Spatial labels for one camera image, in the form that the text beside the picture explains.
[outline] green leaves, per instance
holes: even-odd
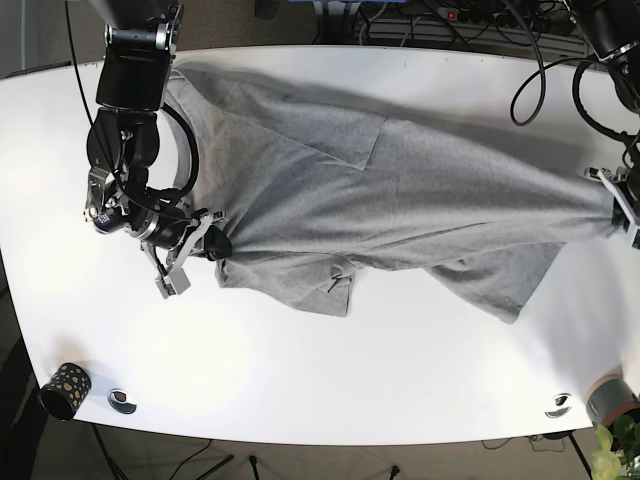
[[[616,480],[620,475],[622,464],[618,456],[611,450],[599,449],[593,452],[593,480]]]
[[[630,435],[636,427],[633,418],[629,415],[620,415],[613,422],[613,435],[620,441],[622,448],[626,451],[626,446],[631,446],[635,438]]]
[[[596,425],[596,440],[598,440],[598,444],[602,450],[611,450],[613,435],[611,435],[609,429],[604,425]]]

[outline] metal bracket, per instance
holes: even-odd
[[[622,213],[629,221],[629,228],[625,234],[626,241],[631,248],[640,249],[640,218],[633,211],[633,207],[629,204],[622,190],[614,183],[614,177],[609,170],[598,171],[597,177],[602,182],[602,185],[615,197]]]
[[[158,270],[158,277],[155,281],[164,298],[169,298],[172,295],[180,295],[191,286],[182,266],[198,240],[207,233],[213,221],[214,215],[211,213],[207,212],[202,214],[196,229],[187,235],[182,245],[169,252],[167,255],[167,266],[163,265],[158,259],[155,246],[142,242],[142,250]]]

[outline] cable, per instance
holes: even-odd
[[[360,5],[360,8],[358,8],[358,11],[356,12],[356,16],[358,15],[360,15],[364,20],[364,23],[366,25],[365,33],[367,34],[367,37],[369,37],[369,30],[371,30],[371,22],[369,21],[369,17],[367,17],[367,15],[364,13],[364,9],[362,8],[362,5]]]
[[[480,30],[480,33],[477,33],[476,35],[474,35],[474,36],[473,36],[473,37],[471,37],[471,38],[467,38],[467,42],[472,42],[472,41],[473,41],[473,40],[475,40],[476,38],[479,38],[479,37],[480,37],[480,35],[482,35],[484,32],[486,32],[486,31],[489,29],[489,27],[490,27],[490,26],[491,26],[491,24],[490,24],[490,23],[487,23],[487,24],[484,26],[484,28],[483,28],[482,30]]]
[[[500,450],[501,448],[503,448],[505,445],[507,445],[511,440],[513,440],[516,437],[511,437],[508,438],[507,440],[505,440],[504,442],[502,442],[500,445],[495,446],[495,447],[489,447],[486,444],[486,440],[482,440],[482,446],[484,447],[485,450],[489,450],[489,451],[496,451],[496,450]],[[528,436],[526,437],[527,440],[529,441],[529,445],[531,445],[531,451],[535,452],[535,453],[544,453],[544,452],[553,452],[553,453],[562,453],[565,450],[565,444],[564,444],[564,439],[562,439],[562,449],[561,450],[554,450],[554,449],[542,449],[542,450],[537,450],[534,443],[536,442],[540,442],[542,440],[542,438],[544,437],[539,437],[537,435],[533,435],[533,436]]]
[[[500,450],[502,447],[504,447],[507,443],[509,443],[514,438],[515,437],[508,438],[504,443],[498,445],[497,447],[487,447],[487,444],[485,443],[486,440],[482,440],[482,446],[484,447],[485,450],[489,450],[493,452],[495,450]]]
[[[610,128],[607,128],[604,125],[601,125],[600,123],[598,123],[596,120],[594,120],[587,113],[587,110],[584,108],[584,105],[582,105],[582,102],[580,101],[580,82],[582,80],[582,76],[584,75],[584,72],[589,67],[589,65],[592,65],[592,64],[601,65],[602,67],[606,68],[609,71],[609,74],[612,77],[617,77],[618,80],[621,80],[624,83],[626,83],[627,86],[630,87],[630,89],[632,90],[632,93],[633,93],[634,97],[636,99],[638,98],[638,94],[635,91],[635,89],[633,88],[633,85],[631,85],[620,73],[618,73],[616,70],[614,70],[610,66],[599,62],[598,60],[595,60],[595,59],[592,59],[592,58],[586,58],[586,59],[582,59],[580,64],[576,67],[575,73],[573,74],[573,84],[571,86],[571,94],[573,96],[573,103],[575,104],[576,109],[578,110],[578,114],[582,117],[582,119],[585,122],[587,122],[587,124],[591,128],[593,128],[594,130],[598,131],[602,135],[605,135],[605,136],[611,138],[612,140],[616,140],[618,142],[622,142],[622,143],[626,144],[625,140],[627,140],[627,135],[625,135],[623,133],[618,133],[618,132],[616,132],[614,130],[611,130]]]
[[[571,440],[571,445],[573,445],[573,448],[575,449],[576,454],[578,454],[578,458],[580,458],[580,462],[582,463],[582,466],[584,467],[585,472],[587,472],[587,476],[591,478],[591,467],[589,466],[587,459],[584,458],[584,454],[580,449],[580,445],[578,445],[578,442],[576,442],[576,439],[573,436],[573,432],[569,434],[569,440]]]
[[[536,108],[533,110],[533,113],[524,121],[519,121],[516,119],[514,114],[513,105],[514,102],[511,103],[511,109],[509,114],[511,115],[511,121],[515,123],[519,127],[524,127],[525,125],[529,125],[531,122],[535,120],[535,118],[542,110],[542,105],[544,104],[544,97],[547,94],[547,75],[545,74],[544,62],[542,61],[542,53],[540,53],[540,47],[538,47],[538,43],[535,38],[533,38],[533,34],[527,24],[524,22],[520,13],[516,10],[516,8],[511,3],[511,0],[502,0],[502,2],[507,6],[507,8],[511,11],[515,19],[520,24],[520,27],[525,31],[527,37],[529,37],[529,41],[531,42],[531,46],[533,47],[533,53],[536,56],[536,60],[538,61],[538,73],[540,74],[540,97],[538,98],[538,104]]]
[[[173,107],[171,107],[171,105],[165,103],[162,106],[162,110],[167,112],[169,116],[173,118],[178,123],[178,125],[180,125],[185,135],[187,136],[189,151],[191,153],[191,171],[189,172],[189,180],[187,180],[185,186],[180,190],[168,189],[162,192],[164,198],[168,200],[180,200],[181,198],[187,196],[187,194],[191,192],[191,190],[193,190],[193,187],[198,180],[198,175],[200,173],[200,155],[198,154],[198,143],[196,141],[195,135],[193,134],[193,130],[191,130],[191,127],[189,127],[189,124],[178,114],[178,112],[173,109]]]
[[[178,465],[178,467],[174,470],[173,475],[171,475],[169,477],[169,480],[173,480],[173,478],[176,476],[176,474],[178,473],[178,471],[184,466],[185,463],[187,463],[189,460],[191,460],[194,457],[197,457],[198,455],[200,455],[202,452],[204,452],[207,448],[209,448],[209,446],[213,443],[213,440],[209,440],[207,442],[207,444],[200,450],[198,450],[196,453],[194,453],[193,455],[185,458],[180,465]]]
[[[385,3],[382,8],[380,9],[380,11],[378,13],[376,13],[373,17],[371,17],[371,20],[369,20],[369,22],[367,23],[367,28],[366,30],[364,28],[360,29],[360,35],[358,36],[359,38],[359,42],[360,42],[360,46],[362,46],[363,41],[364,41],[364,33],[365,31],[367,32],[367,35],[369,34],[369,30],[371,29],[371,25],[373,24],[373,22],[375,22],[378,18],[380,18],[380,15],[382,15],[384,13],[384,11],[387,9],[387,5],[388,3]]]
[[[624,153],[622,154],[622,164],[627,167],[627,169],[629,169],[629,171],[632,171],[631,166],[627,163],[627,155],[629,154],[629,152],[631,152],[631,149],[638,143],[638,141],[640,140],[640,130],[638,130],[638,133],[636,134],[635,137],[633,137],[633,140],[631,141],[631,143],[629,145],[627,145],[627,148],[625,149]]]
[[[136,200],[135,198],[133,198],[124,188],[124,185],[122,184],[122,182],[120,181],[120,178],[117,175],[117,172],[115,171],[113,162],[112,160],[112,155],[111,155],[111,151],[109,148],[109,142],[107,143],[107,149],[109,150],[109,155],[107,155],[105,152],[105,148],[102,144],[102,140],[100,139],[100,135],[98,135],[98,130],[95,127],[95,123],[93,122],[93,119],[91,118],[91,112],[89,111],[89,105],[87,104],[87,98],[85,97],[84,94],[84,88],[82,87],[82,81],[80,79],[80,71],[78,70],[78,60],[76,58],[76,50],[73,44],[73,34],[71,32],[71,20],[69,19],[69,0],[66,0],[64,2],[64,8],[65,8],[65,15],[66,15],[66,20],[67,20],[67,33],[69,36],[69,47],[71,49],[71,59],[72,59],[72,63],[73,63],[73,69],[75,71],[76,74],[76,80],[78,82],[78,89],[80,90],[80,96],[82,97],[82,104],[84,105],[84,111],[87,114],[87,119],[89,120],[89,124],[91,125],[91,130],[93,131],[93,133],[96,136],[96,140],[98,141],[98,146],[100,148],[100,152],[102,153],[102,156],[105,160],[105,163],[107,164],[107,167],[109,168],[109,173],[111,173],[111,175],[113,175],[113,179],[116,182],[116,185],[118,186],[118,188],[120,188],[120,190],[122,190],[122,192],[129,198],[129,200],[131,201],[131,203],[137,205],[138,207],[147,210],[149,212],[152,213],[156,213],[160,216],[163,217],[167,217],[167,218],[171,218],[173,220],[177,220],[177,221],[181,221],[181,222],[188,222],[190,221],[188,218],[184,218],[184,217],[178,217],[176,215],[171,215],[168,214],[166,212],[162,212],[160,210],[157,210],[155,208],[152,207],[148,207],[146,205],[144,205],[142,202]]]
[[[102,441],[102,437],[100,436],[100,432],[98,432],[98,427],[95,423],[91,424],[91,428],[93,430],[93,434],[98,440],[98,445],[100,445],[100,450],[102,450],[102,455],[104,459],[107,461],[107,465],[109,465],[109,469],[113,474],[113,478],[115,480],[129,480],[124,472],[118,467],[116,462],[109,456],[109,452],[107,452],[107,447],[105,447],[104,442]]]
[[[404,37],[402,37],[402,41],[400,42],[400,48],[404,47],[404,44],[407,42],[407,39],[409,38],[409,34],[413,33],[413,27],[415,27],[420,20],[422,20],[422,15],[417,16],[416,18],[414,18],[409,22],[410,28],[409,30],[407,30],[407,33],[404,34]]]

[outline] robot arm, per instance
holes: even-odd
[[[96,95],[102,108],[87,138],[91,168],[85,218],[100,233],[123,229],[140,240],[166,298],[189,287],[182,269],[189,255],[216,260],[231,254],[229,240],[214,226],[223,214],[200,210],[187,215],[183,203],[198,175],[198,148],[187,122],[164,104],[183,10],[170,0],[91,3],[107,22],[107,48]],[[147,185],[160,149],[159,109],[178,122],[189,141],[191,174],[181,189]],[[157,247],[169,250],[166,264]]]

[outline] black cable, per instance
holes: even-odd
[[[582,62],[580,62],[580,64],[576,67],[576,71],[573,75],[573,84],[571,86],[571,94],[573,96],[573,103],[576,106],[576,109],[578,110],[578,114],[580,114],[580,116],[582,117],[582,119],[587,122],[587,124],[593,128],[594,130],[598,131],[599,133],[601,133],[602,135],[605,135],[609,138],[611,138],[612,140],[616,140],[618,142],[622,142],[625,143],[625,140],[627,140],[627,136],[625,134],[622,133],[618,133],[614,130],[611,130],[610,128],[605,127],[604,125],[598,123],[596,120],[594,120],[588,113],[587,110],[584,108],[584,105],[582,105],[582,102],[580,101],[580,82],[582,80],[582,76],[584,75],[584,72],[587,70],[587,68],[589,67],[589,65],[592,64],[598,64],[601,65],[603,67],[605,67],[609,73],[611,74],[611,76],[616,76],[618,79],[622,79],[622,81],[626,80],[624,79],[624,77],[622,77],[621,74],[619,74],[616,70],[614,70],[613,68],[611,68],[610,66],[599,62],[598,60],[595,59],[583,59]],[[630,86],[630,88],[633,90],[633,94],[635,96],[635,98],[638,97],[637,93],[635,92],[635,89],[633,89],[633,86],[631,86],[628,82],[627,85]]]
[[[576,439],[573,436],[573,432],[569,434],[569,440],[571,440],[571,444],[573,445],[574,450],[578,454],[578,458],[580,458],[580,462],[582,462],[582,466],[584,467],[585,472],[587,472],[587,476],[591,478],[591,467],[589,466],[587,459],[584,458],[582,449],[580,449],[580,445],[578,445],[578,442],[576,442]]]
[[[449,48],[451,48],[453,46],[454,43],[456,43],[456,32],[452,30],[451,24],[449,24],[449,22],[442,18],[440,15],[434,15],[433,13],[421,13],[421,14],[401,14],[403,17],[408,18],[409,19],[409,25],[411,25],[411,27],[415,27],[415,23],[417,23],[416,20],[414,19],[426,19],[426,20],[433,20],[434,22],[438,22],[441,23],[442,25],[444,25],[445,27],[447,27],[449,29],[449,32],[451,33],[451,39],[449,40],[449,43],[447,43],[443,48],[445,50],[448,50]]]
[[[513,6],[513,4],[511,3],[511,0],[502,0],[502,2],[511,11],[512,15],[520,24],[520,27],[525,31],[525,33],[527,34],[527,37],[529,37],[529,41],[531,42],[531,47],[533,47],[533,53],[535,54],[536,60],[538,61],[538,70],[539,70],[538,73],[540,74],[540,97],[538,98],[538,104],[536,105],[536,108],[533,110],[533,113],[529,116],[529,118],[527,118],[522,122],[517,120],[515,117],[514,110],[513,110],[513,105],[514,105],[513,102],[511,103],[512,108],[510,109],[510,112],[509,112],[509,114],[511,115],[511,121],[519,127],[524,127],[525,125],[529,125],[531,122],[533,122],[535,118],[538,116],[538,114],[540,113],[540,110],[542,110],[542,105],[544,104],[544,97],[547,95],[547,75],[545,74],[544,62],[542,61],[542,53],[540,53],[540,47],[538,47],[538,43],[536,42],[535,38],[533,38],[533,33],[531,33],[531,30],[529,29],[529,27],[527,27],[527,24],[520,16],[520,13],[518,13],[518,10],[516,10],[516,8]]]
[[[191,460],[194,457],[197,457],[198,455],[200,455],[202,452],[204,452],[207,448],[209,448],[209,446],[211,445],[211,443],[213,443],[213,440],[209,440],[207,442],[207,444],[200,450],[198,450],[196,453],[194,453],[193,455],[185,458],[180,465],[178,465],[178,467],[174,470],[173,475],[171,475],[169,477],[169,480],[173,480],[173,478],[176,476],[176,474],[178,473],[178,471],[184,466],[185,463],[187,463],[189,460]]]
[[[629,152],[631,152],[631,149],[638,143],[638,141],[640,141],[640,130],[638,130],[638,133],[636,134],[635,137],[633,137],[633,140],[631,141],[631,143],[629,145],[627,145],[627,148],[625,149],[624,153],[622,154],[622,164],[627,167],[627,169],[630,172],[633,172],[631,166],[627,163],[627,155],[629,154]]]
[[[482,30],[480,30],[480,33],[477,33],[476,35],[474,35],[474,36],[473,36],[473,37],[471,37],[471,38],[467,38],[467,42],[472,42],[472,41],[473,41],[473,40],[475,40],[476,38],[480,37],[480,35],[482,35],[484,32],[486,32],[486,31],[489,29],[489,27],[490,27],[490,26],[491,26],[491,24],[490,24],[490,23],[487,23],[487,24],[484,26],[484,28],[483,28]]]
[[[118,177],[117,172],[115,171],[115,167],[114,167],[113,162],[112,162],[111,151],[110,151],[110,148],[109,148],[109,142],[106,142],[107,149],[109,149],[109,155],[107,155],[105,153],[106,150],[105,150],[105,148],[104,148],[104,146],[102,144],[102,140],[100,139],[100,135],[98,135],[98,130],[95,127],[95,123],[93,122],[93,119],[91,118],[91,112],[89,111],[89,105],[87,104],[87,98],[85,97],[84,88],[82,87],[82,81],[80,79],[80,71],[78,70],[78,60],[76,58],[76,50],[75,50],[75,47],[74,47],[74,44],[73,44],[73,34],[71,32],[71,20],[69,19],[69,0],[65,1],[64,7],[65,7],[66,20],[67,20],[67,33],[68,33],[68,36],[69,36],[69,47],[71,48],[71,60],[72,60],[72,63],[73,63],[73,69],[74,69],[75,74],[76,74],[76,80],[78,82],[78,89],[80,90],[80,96],[82,97],[82,104],[84,105],[84,111],[87,114],[87,119],[89,120],[89,124],[91,125],[91,130],[95,134],[96,140],[98,141],[98,146],[100,148],[100,152],[102,153],[102,156],[103,156],[103,158],[105,160],[105,163],[107,164],[107,167],[109,168],[109,171],[110,171],[111,175],[113,175],[113,179],[116,182],[116,185],[129,198],[129,200],[131,200],[131,203],[137,205],[138,207],[140,207],[140,208],[142,208],[144,210],[147,210],[149,212],[156,213],[156,214],[158,214],[160,216],[171,218],[171,219],[176,220],[176,221],[188,222],[189,221],[188,218],[171,215],[171,214],[162,212],[160,210],[157,210],[155,208],[148,207],[147,205],[144,205],[144,203],[142,203],[141,201],[136,200],[135,198],[133,198],[127,192],[127,190],[125,190],[124,185],[120,181],[120,178]],[[106,135],[104,135],[104,131],[102,132],[102,135],[106,140]]]
[[[369,21],[369,17],[367,17],[367,15],[364,13],[364,10],[362,8],[362,5],[360,5],[360,7],[358,8],[358,11],[356,12],[356,15],[360,14],[360,16],[362,17],[362,19],[364,20],[365,23],[365,32],[364,35],[365,37],[367,37],[368,39],[371,38],[369,36],[369,30],[371,30],[371,22]]]
[[[93,434],[98,440],[98,445],[100,445],[100,450],[102,450],[102,455],[104,456],[104,459],[107,461],[107,465],[109,465],[109,469],[113,474],[113,478],[115,478],[115,480],[128,480],[124,472],[120,469],[120,467],[118,467],[116,462],[109,456],[109,452],[107,452],[107,447],[105,447],[104,442],[102,441],[102,437],[100,436],[100,432],[98,432],[98,427],[96,426],[96,424],[92,423],[91,428],[93,429]]]
[[[198,175],[200,173],[200,155],[198,154],[198,143],[196,136],[193,134],[193,130],[189,127],[189,124],[182,118],[178,112],[176,112],[171,105],[164,104],[162,110],[167,112],[171,118],[173,118],[178,125],[182,128],[182,131],[187,136],[187,142],[189,143],[189,151],[191,153],[191,171],[189,172],[189,180],[184,187],[180,190],[169,189],[163,191],[163,197],[167,200],[180,200],[184,198],[191,190],[193,190]]]

